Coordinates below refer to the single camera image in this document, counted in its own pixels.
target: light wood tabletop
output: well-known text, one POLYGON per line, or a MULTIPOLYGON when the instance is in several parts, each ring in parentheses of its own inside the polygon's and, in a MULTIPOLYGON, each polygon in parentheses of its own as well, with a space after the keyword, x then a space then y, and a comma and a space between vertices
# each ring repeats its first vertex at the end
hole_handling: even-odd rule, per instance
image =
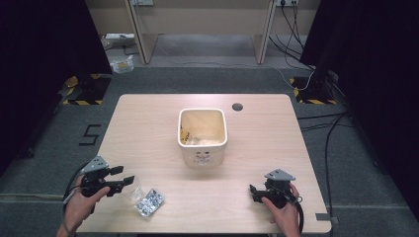
POLYGON ((122 195, 104 197, 79 232, 279 233, 269 222, 268 208, 249 192, 249 185, 264 190, 264 176, 278 168, 296 178, 303 232, 331 228, 330 221, 316 219, 327 210, 287 95, 123 95, 99 154, 111 168, 123 165, 124 174, 137 175, 145 193, 154 189, 165 199, 143 217, 122 195), (236 103, 242 111, 232 108, 236 103), (177 128, 179 112, 186 108, 224 111, 228 143, 220 166, 195 170, 185 165, 177 128))

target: power strip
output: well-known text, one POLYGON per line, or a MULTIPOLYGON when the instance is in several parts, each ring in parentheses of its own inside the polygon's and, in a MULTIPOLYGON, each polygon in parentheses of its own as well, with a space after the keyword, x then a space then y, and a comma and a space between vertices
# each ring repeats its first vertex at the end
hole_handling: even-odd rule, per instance
POLYGON ((284 1, 286 4, 284 7, 298 6, 298 0, 277 0, 277 7, 281 7, 281 2, 284 1))

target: white plastic bag on floor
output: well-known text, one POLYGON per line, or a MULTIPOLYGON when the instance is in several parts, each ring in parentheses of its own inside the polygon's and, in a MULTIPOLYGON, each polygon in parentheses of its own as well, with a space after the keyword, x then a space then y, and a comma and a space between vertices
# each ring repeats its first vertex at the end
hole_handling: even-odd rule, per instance
POLYGON ((133 70, 132 55, 123 60, 113 60, 111 67, 114 72, 125 73, 133 70))

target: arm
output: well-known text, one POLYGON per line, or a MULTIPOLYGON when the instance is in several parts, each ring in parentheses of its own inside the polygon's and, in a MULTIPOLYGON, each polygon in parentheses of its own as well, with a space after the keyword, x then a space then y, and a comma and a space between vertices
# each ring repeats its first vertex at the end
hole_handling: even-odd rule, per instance
POLYGON ((77 228, 81 225, 83 220, 89 217, 92 208, 96 202, 99 201, 110 191, 109 187, 104 187, 91 197, 84 197, 80 189, 77 189, 67 204, 63 221, 59 226, 56 237, 74 236, 77 228))
MULTIPOLYGON (((295 197, 298 197, 299 193, 296 190, 295 186, 293 184, 290 184, 290 186, 293 195, 295 197)), ((273 214, 273 219, 271 220, 272 224, 276 223, 287 237, 300 236, 298 228, 298 211, 295 205, 287 202, 287 204, 283 208, 278 209, 266 197, 262 197, 262 202, 265 204, 266 207, 269 208, 269 210, 271 210, 273 214)))

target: gray carpet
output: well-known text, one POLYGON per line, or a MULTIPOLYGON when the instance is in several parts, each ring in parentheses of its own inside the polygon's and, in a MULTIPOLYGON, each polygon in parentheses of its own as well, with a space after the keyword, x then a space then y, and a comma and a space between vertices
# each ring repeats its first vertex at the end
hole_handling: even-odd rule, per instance
MULTIPOLYGON (((283 73, 287 80, 309 75, 304 70, 288 69, 283 73)), ((130 73, 110 77, 112 81, 102 105, 59 105, 34 147, 36 156, 14 160, 0 178, 0 236, 54 235, 60 222, 59 196, 74 170, 97 154, 122 94, 288 94, 293 99, 298 118, 346 111, 342 105, 297 103, 292 89, 274 69, 135 68, 130 73), (89 124, 100 125, 90 129, 99 137, 95 145, 79 146, 79 143, 93 140, 83 137, 89 124)), ((300 119, 299 123, 305 130, 333 119, 300 119)), ((341 125, 336 126, 330 136, 328 149, 333 215, 339 219, 334 225, 334 236, 417 236, 418 222, 391 178, 374 165, 351 120, 344 117, 339 123, 341 125)), ((327 206, 324 147, 329 129, 330 126, 303 132, 327 206)))

